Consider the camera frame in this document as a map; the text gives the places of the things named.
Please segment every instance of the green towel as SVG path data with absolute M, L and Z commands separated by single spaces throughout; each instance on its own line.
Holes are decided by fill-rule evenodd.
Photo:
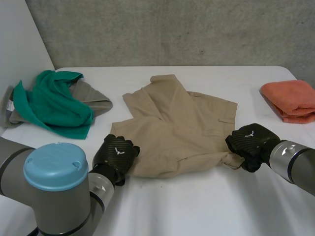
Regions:
M 85 139 L 93 121 L 93 110 L 75 100 L 69 87 L 83 75 L 46 70 L 37 76 L 32 91 L 22 81 L 13 93 L 14 107 L 29 122 L 73 139 Z

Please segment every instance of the orange towel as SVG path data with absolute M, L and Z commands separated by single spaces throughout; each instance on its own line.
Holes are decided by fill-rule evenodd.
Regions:
M 305 124 L 315 121 L 315 90 L 305 81 L 267 83 L 260 90 L 284 122 Z

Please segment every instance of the gray wall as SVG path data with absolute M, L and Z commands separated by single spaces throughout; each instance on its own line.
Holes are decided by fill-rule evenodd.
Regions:
M 24 0 L 0 0 L 0 32 L 1 99 L 9 85 L 22 80 L 28 87 L 40 72 L 54 67 Z
M 56 68 L 280 65 L 315 78 L 314 0 L 26 2 Z

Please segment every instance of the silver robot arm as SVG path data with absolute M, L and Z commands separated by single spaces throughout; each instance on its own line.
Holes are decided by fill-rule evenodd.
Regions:
M 226 138 L 229 149 L 245 161 L 242 168 L 255 172 L 266 163 L 275 173 L 315 196 L 315 150 L 281 140 L 259 124 L 243 126 Z
M 89 173 L 73 144 L 34 149 L 0 137 L 0 151 L 0 194 L 34 210 L 38 228 L 29 236 L 91 236 L 140 149 L 108 135 Z

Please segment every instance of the fabric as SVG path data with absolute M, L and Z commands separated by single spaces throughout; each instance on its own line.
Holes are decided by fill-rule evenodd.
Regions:
M 151 84 L 123 98 L 134 118 L 113 123 L 111 133 L 140 147 L 130 175 L 173 177 L 242 164 L 225 143 L 234 130 L 236 103 L 187 92 L 175 75 L 153 76 Z
M 6 88 L 4 96 L 0 101 L 0 126 L 3 128 L 15 127 L 18 124 L 11 124 L 9 118 L 14 110 L 14 106 L 12 106 L 13 101 L 13 86 L 9 86 Z
M 14 89 L 16 111 L 29 122 L 73 139 L 85 139 L 94 113 L 88 105 L 74 99 L 69 87 L 81 73 L 51 70 L 38 75 L 32 91 L 20 82 Z
M 307 82 L 267 83 L 260 90 L 275 106 L 284 122 L 304 124 L 315 120 L 315 90 Z
M 113 103 L 101 92 L 92 88 L 88 83 L 78 80 L 69 88 L 72 97 L 86 105 L 94 112 L 94 118 L 108 112 L 113 107 Z M 11 112 L 9 120 L 6 122 L 6 128 L 15 127 L 28 122 L 16 110 Z

